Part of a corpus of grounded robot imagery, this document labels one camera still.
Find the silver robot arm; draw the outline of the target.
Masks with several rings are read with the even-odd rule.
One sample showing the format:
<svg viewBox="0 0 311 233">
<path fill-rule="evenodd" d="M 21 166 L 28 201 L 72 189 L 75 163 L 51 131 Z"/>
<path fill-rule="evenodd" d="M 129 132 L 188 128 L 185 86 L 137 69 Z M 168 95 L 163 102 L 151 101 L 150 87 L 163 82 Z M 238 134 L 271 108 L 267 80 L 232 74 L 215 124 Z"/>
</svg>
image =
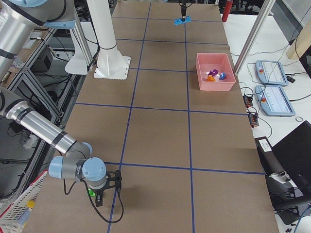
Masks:
<svg viewBox="0 0 311 233">
<path fill-rule="evenodd" d="M 72 0 L 2 0 L 0 3 L 1 76 L 8 71 L 33 29 L 46 23 L 50 28 L 55 23 L 61 23 L 66 28 L 75 26 Z M 84 182 L 86 189 L 95 193 L 92 205 L 102 206 L 104 190 L 109 182 L 102 159 L 91 157 L 90 144 L 78 142 L 6 88 L 0 89 L 0 114 L 63 153 L 63 156 L 51 161 L 49 175 Z"/>
</svg>

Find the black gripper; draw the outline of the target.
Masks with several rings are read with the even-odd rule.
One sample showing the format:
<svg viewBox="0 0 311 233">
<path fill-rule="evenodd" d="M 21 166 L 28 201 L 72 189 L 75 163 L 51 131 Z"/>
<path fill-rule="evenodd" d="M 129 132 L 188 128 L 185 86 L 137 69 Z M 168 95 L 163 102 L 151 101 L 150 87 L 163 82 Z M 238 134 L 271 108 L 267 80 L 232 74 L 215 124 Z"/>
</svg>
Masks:
<svg viewBox="0 0 311 233">
<path fill-rule="evenodd" d="M 104 191 L 107 189 L 108 189 L 107 185 L 91 186 L 91 190 L 95 194 L 95 204 L 97 207 L 101 207 L 103 205 L 103 195 Z"/>
<path fill-rule="evenodd" d="M 186 19 L 187 3 L 187 0 L 179 0 L 179 5 L 181 6 L 181 20 Z"/>
</svg>

